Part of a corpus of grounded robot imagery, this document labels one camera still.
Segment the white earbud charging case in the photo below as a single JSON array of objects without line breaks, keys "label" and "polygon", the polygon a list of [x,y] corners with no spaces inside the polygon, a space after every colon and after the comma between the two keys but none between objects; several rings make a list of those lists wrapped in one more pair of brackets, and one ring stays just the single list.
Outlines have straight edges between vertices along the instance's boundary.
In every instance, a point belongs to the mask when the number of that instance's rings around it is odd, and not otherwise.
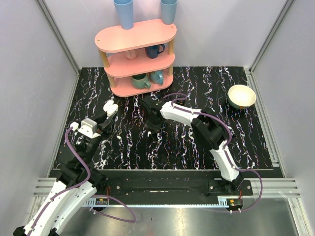
[{"label": "white earbud charging case", "polygon": [[103,111],[108,117],[112,116],[115,112],[118,111],[118,105],[114,103],[113,100],[109,100],[103,106]]}]

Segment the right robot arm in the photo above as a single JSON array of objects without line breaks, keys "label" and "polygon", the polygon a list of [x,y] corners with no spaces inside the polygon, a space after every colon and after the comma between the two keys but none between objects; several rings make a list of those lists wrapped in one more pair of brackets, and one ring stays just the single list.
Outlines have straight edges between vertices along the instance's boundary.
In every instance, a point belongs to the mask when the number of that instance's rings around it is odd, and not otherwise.
[{"label": "right robot arm", "polygon": [[160,131],[167,120],[192,128],[196,140],[210,150],[219,166],[221,191],[234,195],[241,190],[244,177],[228,148],[232,134],[223,121],[205,109],[188,108],[175,101],[153,100],[150,96],[145,96],[140,104],[148,116],[145,126],[152,132]]}]

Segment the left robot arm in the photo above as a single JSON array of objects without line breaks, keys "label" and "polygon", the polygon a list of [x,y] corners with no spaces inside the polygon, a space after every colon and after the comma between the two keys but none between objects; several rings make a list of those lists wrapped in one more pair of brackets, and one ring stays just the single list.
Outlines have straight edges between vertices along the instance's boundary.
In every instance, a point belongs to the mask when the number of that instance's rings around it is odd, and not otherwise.
[{"label": "left robot arm", "polygon": [[100,142],[114,130],[116,111],[73,122],[64,134],[74,155],[60,168],[49,195],[28,224],[15,229],[15,236],[59,236],[79,208],[94,194],[106,191],[106,176],[92,167]]}]

